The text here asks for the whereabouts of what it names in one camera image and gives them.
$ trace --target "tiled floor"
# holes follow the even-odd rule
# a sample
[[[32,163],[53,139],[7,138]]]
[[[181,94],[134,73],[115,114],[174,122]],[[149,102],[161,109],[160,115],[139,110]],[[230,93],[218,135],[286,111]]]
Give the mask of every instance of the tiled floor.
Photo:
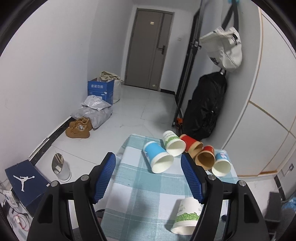
[[[36,164],[37,169],[49,180],[56,179],[51,170],[51,161],[55,152],[63,155],[69,164],[75,181],[81,175],[102,162],[108,151],[117,153],[126,138],[131,134],[140,134],[161,138],[171,127],[176,103],[174,96],[152,90],[122,86],[122,97],[113,105],[112,116],[97,130],[91,130],[87,139],[70,139],[61,134]],[[256,198],[260,210],[264,212],[270,191],[276,191],[273,178],[261,181],[246,180]],[[73,228],[77,220],[73,213],[74,205],[70,203]]]

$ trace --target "tablecloth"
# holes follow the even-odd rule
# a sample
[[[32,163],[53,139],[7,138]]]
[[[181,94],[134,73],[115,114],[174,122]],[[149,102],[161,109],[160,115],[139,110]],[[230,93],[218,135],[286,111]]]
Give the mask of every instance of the tablecloth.
[[[117,153],[116,168],[101,227],[109,241],[181,241],[190,236],[170,232],[180,201],[192,196],[181,168],[181,156],[165,172],[151,171],[142,149],[160,139],[131,135]],[[236,183],[231,172],[221,181]]]

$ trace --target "blue gripper pad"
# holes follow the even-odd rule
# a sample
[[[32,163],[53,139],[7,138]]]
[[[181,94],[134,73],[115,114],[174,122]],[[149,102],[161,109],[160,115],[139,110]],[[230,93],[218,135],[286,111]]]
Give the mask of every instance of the blue gripper pad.
[[[202,185],[184,154],[181,156],[181,167],[193,197],[197,199],[199,203],[203,203],[204,196],[202,195]]]
[[[108,183],[111,179],[112,173],[114,171],[115,165],[116,165],[116,157],[112,153],[109,156],[108,160],[105,162],[105,165],[96,182],[96,187],[95,187],[96,192],[93,197],[93,200],[95,201],[95,203],[97,203],[100,199],[103,198],[105,191],[107,189]]]

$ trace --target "gray plastic package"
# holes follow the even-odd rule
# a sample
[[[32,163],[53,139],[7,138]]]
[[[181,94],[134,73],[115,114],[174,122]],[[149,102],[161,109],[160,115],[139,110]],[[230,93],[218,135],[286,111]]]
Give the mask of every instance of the gray plastic package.
[[[89,95],[86,98],[86,100],[82,103],[82,105],[88,106],[89,108],[92,108],[98,111],[111,106],[108,102],[102,100],[102,97],[95,96],[95,95]]]
[[[94,129],[100,127],[112,114],[112,107],[105,108],[103,110],[97,111],[92,108],[83,106],[76,112],[72,113],[71,116],[78,120],[81,117],[86,117],[91,120],[91,124]]]

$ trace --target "shoe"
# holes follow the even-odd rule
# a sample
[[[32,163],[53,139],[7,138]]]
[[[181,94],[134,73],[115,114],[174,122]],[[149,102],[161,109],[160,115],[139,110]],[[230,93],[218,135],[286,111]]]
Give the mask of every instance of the shoe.
[[[69,124],[69,127],[76,126],[78,123],[87,126],[88,130],[90,131],[92,129],[91,120],[89,118],[81,117],[80,119],[76,121],[71,121]]]
[[[73,127],[68,127],[65,131],[67,137],[70,138],[89,138],[90,133],[86,125],[78,123]]]

